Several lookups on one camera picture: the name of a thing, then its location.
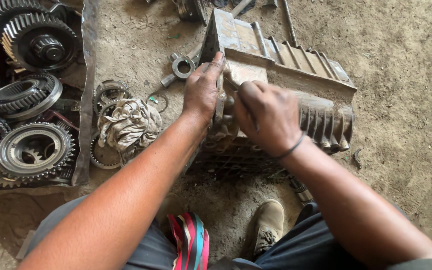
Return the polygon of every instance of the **cloth rag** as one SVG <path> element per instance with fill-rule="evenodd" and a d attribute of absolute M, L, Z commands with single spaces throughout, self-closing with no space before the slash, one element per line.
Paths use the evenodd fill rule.
<path fill-rule="evenodd" d="M 98 119 L 100 147 L 107 143 L 121 156 L 123 167 L 159 136 L 162 119 L 157 109 L 141 98 L 124 98 L 111 116 Z"/>

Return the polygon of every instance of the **dark pants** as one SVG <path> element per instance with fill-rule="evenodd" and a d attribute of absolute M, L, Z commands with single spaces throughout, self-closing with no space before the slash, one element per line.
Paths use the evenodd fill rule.
<path fill-rule="evenodd" d="M 34 234 L 27 253 L 85 197 L 58 207 L 46 217 Z M 176 258 L 176 247 L 159 230 L 158 223 L 153 221 L 123 269 L 171 270 Z M 233 262 L 242 270 L 365 269 L 363 264 L 335 241 L 316 203 L 306 205 L 299 214 L 295 226 L 255 263 L 243 259 L 235 259 Z"/>

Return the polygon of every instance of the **dirt floor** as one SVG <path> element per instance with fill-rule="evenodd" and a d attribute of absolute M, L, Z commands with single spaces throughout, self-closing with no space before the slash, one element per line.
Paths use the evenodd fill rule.
<path fill-rule="evenodd" d="M 180 21 L 171 1 L 153 2 L 100 1 L 96 80 L 124 80 L 136 98 L 161 90 L 159 81 L 171 68 L 168 56 L 189 52 L 205 33 L 197 23 Z M 257 0 L 255 8 L 239 19 L 258 21 L 265 37 L 288 40 L 283 10 L 263 4 Z M 432 239 L 432 0 L 290 0 L 289 5 L 299 43 L 338 61 L 358 87 L 351 149 L 333 158 L 400 205 Z M 177 34 L 178 39 L 168 38 Z M 170 104 L 162 117 L 168 126 L 181 112 L 183 83 L 173 83 L 166 91 Z M 351 153 L 358 148 L 362 169 L 351 162 Z M 113 173 L 93 168 L 92 181 L 85 187 L 19 189 L 0 195 L 61 193 L 57 199 L 67 201 L 89 193 Z M 181 177 L 173 191 L 208 229 L 210 262 L 239 254 L 246 226 L 264 200 L 282 202 L 286 230 L 301 209 L 286 181 Z M 37 227 L 39 218 L 18 226 Z M 0 269 L 13 269 L 17 262 L 10 245 L 19 245 L 18 235 L 24 233 L 16 231 L 18 241 L 8 242 L 2 230 L 7 228 L 0 226 Z"/>

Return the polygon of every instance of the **colorful striped fabric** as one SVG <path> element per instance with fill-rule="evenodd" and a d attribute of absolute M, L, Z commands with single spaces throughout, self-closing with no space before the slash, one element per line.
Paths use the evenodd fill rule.
<path fill-rule="evenodd" d="M 167 218 L 177 243 L 178 256 L 173 270 L 207 270 L 209 235 L 198 215 L 187 212 Z"/>

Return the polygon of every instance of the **black wristband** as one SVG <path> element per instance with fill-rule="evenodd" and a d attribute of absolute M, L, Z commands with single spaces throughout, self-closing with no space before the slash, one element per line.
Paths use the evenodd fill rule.
<path fill-rule="evenodd" d="M 303 132 L 301 138 L 299 138 L 299 140 L 297 141 L 297 143 L 290 150 L 288 150 L 287 152 L 285 152 L 281 156 L 277 156 L 276 159 L 280 160 L 282 158 L 285 158 L 289 154 L 291 154 L 298 147 L 298 145 L 301 144 L 301 142 L 303 141 L 304 137 L 306 137 L 306 134 Z"/>

